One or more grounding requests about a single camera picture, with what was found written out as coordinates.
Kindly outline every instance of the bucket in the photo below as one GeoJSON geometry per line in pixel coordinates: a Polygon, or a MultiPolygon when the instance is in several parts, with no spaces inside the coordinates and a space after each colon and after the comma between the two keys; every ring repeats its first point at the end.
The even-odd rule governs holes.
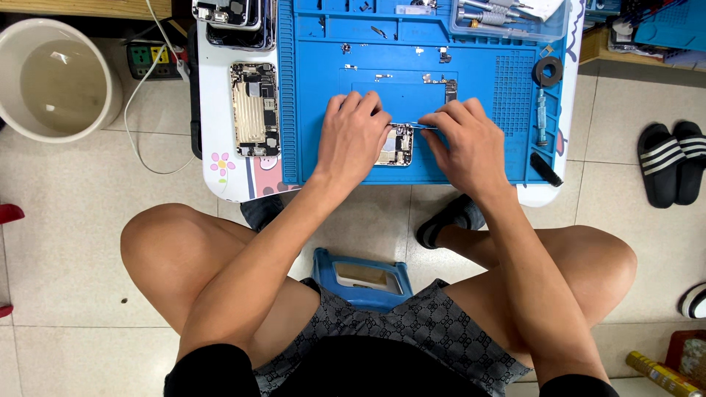
{"type": "Polygon", "coordinates": [[[0,33],[0,117],[36,141],[71,142],[112,123],[123,93],[83,33],[51,19],[0,33]]]}

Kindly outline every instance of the white bucket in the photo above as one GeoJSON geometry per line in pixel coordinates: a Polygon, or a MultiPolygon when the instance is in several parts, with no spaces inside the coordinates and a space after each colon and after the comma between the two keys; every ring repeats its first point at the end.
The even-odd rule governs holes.
{"type": "MultiPolygon", "coordinates": [[[[18,22],[0,33],[0,117],[20,134],[41,142],[75,141],[112,123],[120,112],[122,100],[118,76],[88,37],[71,26],[56,20],[35,18],[18,22]],[[58,131],[43,124],[32,114],[22,95],[20,77],[28,57],[39,46],[56,40],[70,40],[88,46],[100,62],[105,76],[106,95],[102,110],[95,121],[82,131],[58,131]]],[[[94,105],[100,106],[100,103],[94,102],[94,105]]]]}

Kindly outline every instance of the black tape roll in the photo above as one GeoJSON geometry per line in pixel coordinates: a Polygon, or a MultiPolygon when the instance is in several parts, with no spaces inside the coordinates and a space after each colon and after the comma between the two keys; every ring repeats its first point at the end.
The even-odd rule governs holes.
{"type": "Polygon", "coordinates": [[[564,65],[557,57],[544,57],[534,64],[532,80],[540,87],[551,87],[564,76],[564,65]],[[549,65],[550,76],[544,74],[544,68],[549,65]]]}

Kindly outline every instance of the knee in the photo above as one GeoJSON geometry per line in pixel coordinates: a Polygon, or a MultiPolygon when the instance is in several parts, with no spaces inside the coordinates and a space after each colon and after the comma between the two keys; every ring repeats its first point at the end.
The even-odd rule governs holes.
{"type": "Polygon", "coordinates": [[[597,254],[593,266],[601,269],[604,281],[611,284],[616,292],[626,294],[638,271],[638,257],[633,249],[623,240],[595,227],[576,225],[572,228],[597,254]]]}
{"type": "Polygon", "coordinates": [[[207,237],[199,225],[201,213],[178,203],[161,204],[132,218],[120,236],[120,252],[128,271],[137,263],[157,263],[179,258],[184,248],[193,252],[207,237]]]}

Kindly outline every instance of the leg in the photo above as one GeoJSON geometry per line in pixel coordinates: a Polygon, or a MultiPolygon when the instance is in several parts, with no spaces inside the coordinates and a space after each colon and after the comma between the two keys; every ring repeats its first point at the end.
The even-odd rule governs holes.
{"type": "MultiPolygon", "coordinates": [[[[588,226],[536,232],[589,325],[598,324],[620,303],[635,280],[637,258],[633,250],[617,237],[588,226]]],[[[510,313],[508,292],[490,233],[447,225],[439,232],[436,244],[489,270],[449,285],[444,291],[501,347],[532,366],[529,350],[510,313]]]]}
{"type": "MultiPolygon", "coordinates": [[[[143,211],[123,229],[123,263],[137,288],[179,334],[201,290],[254,237],[247,227],[182,204],[143,211]]],[[[250,357],[253,368],[282,352],[319,306],[318,293],[287,278],[250,357]]]]}

